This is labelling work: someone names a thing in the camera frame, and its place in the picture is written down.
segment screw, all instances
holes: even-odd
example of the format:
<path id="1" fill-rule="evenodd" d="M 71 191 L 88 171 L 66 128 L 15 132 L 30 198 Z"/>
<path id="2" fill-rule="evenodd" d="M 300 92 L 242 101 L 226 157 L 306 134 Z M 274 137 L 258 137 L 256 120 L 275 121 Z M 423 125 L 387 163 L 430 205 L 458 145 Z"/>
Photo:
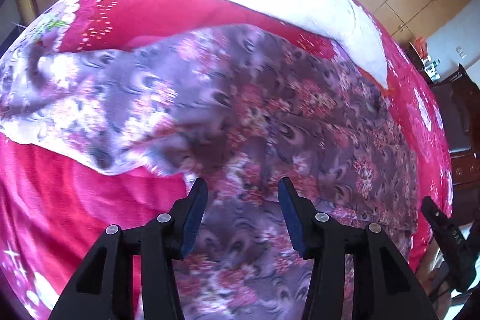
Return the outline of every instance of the screw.
<path id="1" fill-rule="evenodd" d="M 158 215 L 157 221 L 159 223 L 167 223 L 170 221 L 171 218 L 172 216 L 170 216 L 168 213 L 162 213 Z"/>
<path id="2" fill-rule="evenodd" d="M 328 216 L 328 214 L 322 213 L 322 212 L 317 213 L 317 214 L 315 215 L 315 219 L 316 219 L 317 221 L 320 221 L 321 223 L 327 222 L 329 218 L 330 218 L 330 217 Z"/>
<path id="3" fill-rule="evenodd" d="M 382 227 L 377 223 L 372 223 L 368 226 L 368 229 L 370 229 L 374 234 L 377 234 L 381 232 Z"/>
<path id="4" fill-rule="evenodd" d="M 105 229 L 105 232 L 106 232 L 108 235 L 114 235 L 114 234 L 116 234 L 118 231 L 119 231 L 119 228 L 118 228 L 118 226 L 116 226 L 116 225 L 108 226 L 108 227 Z"/>

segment pink flower pattern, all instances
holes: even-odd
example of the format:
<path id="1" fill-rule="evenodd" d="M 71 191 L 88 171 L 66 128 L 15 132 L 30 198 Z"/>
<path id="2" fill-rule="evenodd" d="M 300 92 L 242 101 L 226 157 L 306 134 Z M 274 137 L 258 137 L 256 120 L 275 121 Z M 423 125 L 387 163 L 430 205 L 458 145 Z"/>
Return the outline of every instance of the pink flower pattern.
<path id="1" fill-rule="evenodd" d="M 47 95 L 53 102 L 45 104 L 50 113 L 39 135 L 105 174 L 141 164 L 156 175 L 205 178 L 208 208 L 194 252 L 175 264 L 178 290 L 191 317 L 231 317 L 263 305 L 265 286 L 273 289 L 278 278 L 297 281 L 311 271 L 282 223 L 276 190 L 284 176 L 341 223 L 381 223 L 408 253 L 416 157 L 375 85 L 335 56 L 315 59 L 313 69 L 311 56 L 244 25 L 132 53 L 80 52 L 71 88 Z M 246 66 L 253 60 L 254 68 Z M 356 87 L 370 96 L 358 99 Z M 397 194 L 404 177 L 409 192 Z"/>

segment blue gripper pad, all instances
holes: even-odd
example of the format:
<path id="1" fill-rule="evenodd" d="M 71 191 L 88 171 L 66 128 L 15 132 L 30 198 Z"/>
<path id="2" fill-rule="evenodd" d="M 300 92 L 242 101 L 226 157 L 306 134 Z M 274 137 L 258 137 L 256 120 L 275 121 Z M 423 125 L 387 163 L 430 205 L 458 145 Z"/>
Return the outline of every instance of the blue gripper pad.
<path id="1" fill-rule="evenodd" d="M 175 236 L 179 241 L 177 250 L 182 258 L 185 258 L 194 248 L 207 200 L 207 183 L 198 178 L 188 197 L 177 200 L 170 209 L 170 214 L 175 219 Z"/>
<path id="2" fill-rule="evenodd" d="M 294 250 L 304 259 L 310 259 L 308 241 L 312 235 L 316 209 L 312 202 L 300 197 L 289 178 L 282 178 L 278 183 L 278 202 L 285 219 L 286 229 Z"/>

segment red floral blanket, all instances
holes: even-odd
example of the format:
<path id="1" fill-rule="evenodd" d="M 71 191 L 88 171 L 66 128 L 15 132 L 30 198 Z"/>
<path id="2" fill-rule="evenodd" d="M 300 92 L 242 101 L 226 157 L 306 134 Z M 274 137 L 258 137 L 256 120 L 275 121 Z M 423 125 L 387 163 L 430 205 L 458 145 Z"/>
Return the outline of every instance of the red floral blanket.
<path id="1" fill-rule="evenodd" d="M 29 27 L 12 47 L 13 52 L 28 41 L 41 42 L 59 52 L 130 50 L 192 29 L 248 23 L 312 55 L 326 59 L 335 56 L 331 40 L 223 0 L 64 0 L 56 7 Z M 409 149 L 416 153 L 418 199 L 430 195 L 449 214 L 450 162 L 438 107 L 422 78 L 377 25 L 389 64 L 389 90 L 376 88 Z M 181 176 L 159 178 L 143 168 L 103 176 L 74 160 L 40 147 L 13 143 L 3 136 L 0 152 L 1 266 L 36 319 L 47 318 L 68 278 L 105 226 L 139 226 L 160 211 L 167 211 L 185 194 Z M 419 215 L 409 256 L 413 269 L 429 238 L 428 225 Z M 181 290 L 183 282 L 179 278 Z M 187 280 L 184 288 L 189 286 L 196 285 Z M 249 294 L 242 297 L 251 298 Z M 248 302 L 236 301 L 235 305 L 244 304 Z"/>

